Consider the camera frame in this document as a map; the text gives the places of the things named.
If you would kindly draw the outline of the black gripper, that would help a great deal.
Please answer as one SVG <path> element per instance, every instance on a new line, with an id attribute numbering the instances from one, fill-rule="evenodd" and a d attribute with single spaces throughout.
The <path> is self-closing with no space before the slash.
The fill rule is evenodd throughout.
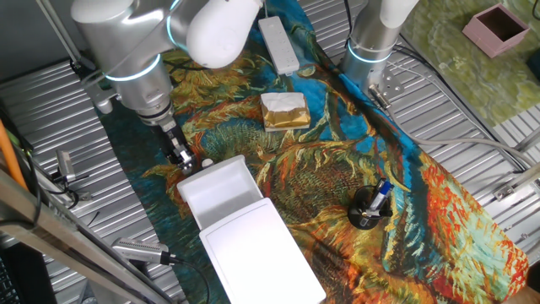
<path id="1" fill-rule="evenodd" d="M 159 126 L 164 138 L 162 148 L 166 159 L 179 166 L 184 175 L 191 175 L 197 164 L 194 153 L 185 146 L 185 138 L 176 122 L 167 122 Z"/>

